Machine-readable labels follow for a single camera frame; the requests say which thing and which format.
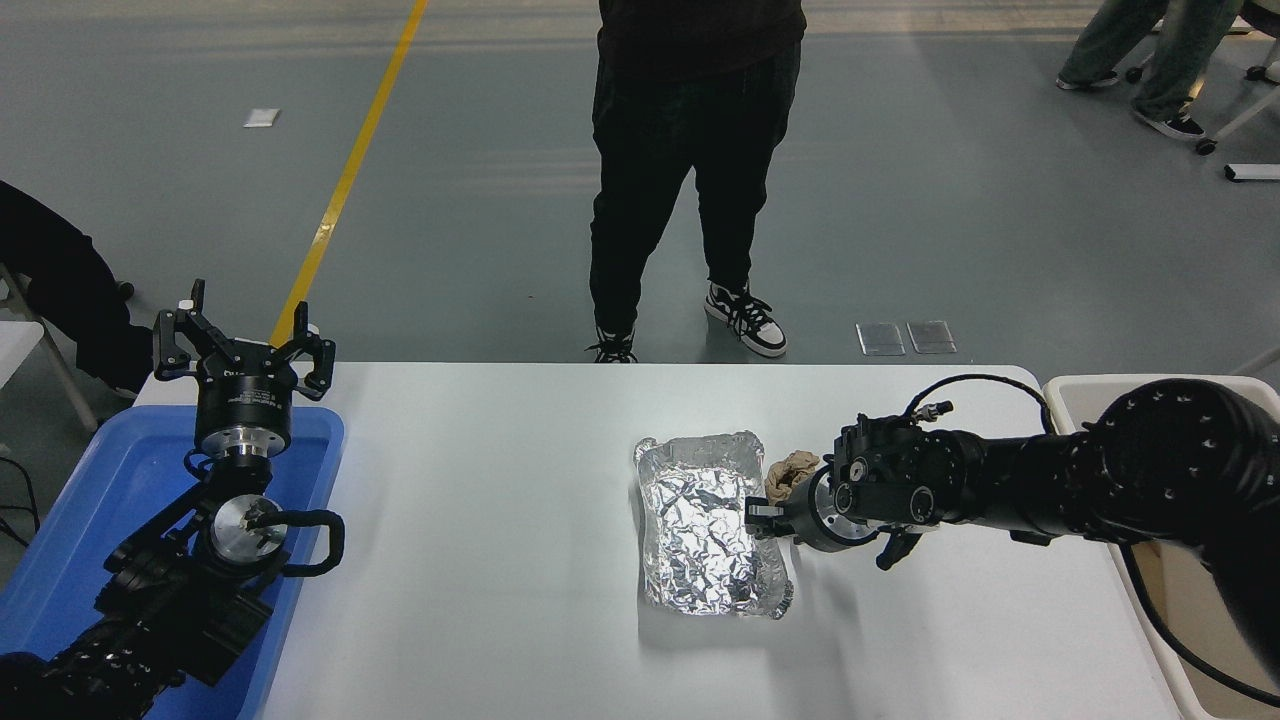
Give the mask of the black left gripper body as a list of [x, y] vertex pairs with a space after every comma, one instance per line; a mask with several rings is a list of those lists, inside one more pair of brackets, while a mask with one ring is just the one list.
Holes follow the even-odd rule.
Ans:
[[195, 428], [198, 433], [221, 433], [233, 427], [256, 427], [276, 433], [292, 432], [292, 392], [297, 377], [275, 377], [265, 368], [274, 348], [266, 343], [234, 343], [233, 366], [219, 354], [201, 357], [196, 365], [198, 402]]

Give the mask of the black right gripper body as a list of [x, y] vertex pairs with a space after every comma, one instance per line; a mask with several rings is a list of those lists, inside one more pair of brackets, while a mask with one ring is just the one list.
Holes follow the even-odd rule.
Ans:
[[829, 468], [820, 468], [794, 489], [794, 529], [799, 542], [836, 553], [863, 544], [863, 525], [835, 507]]

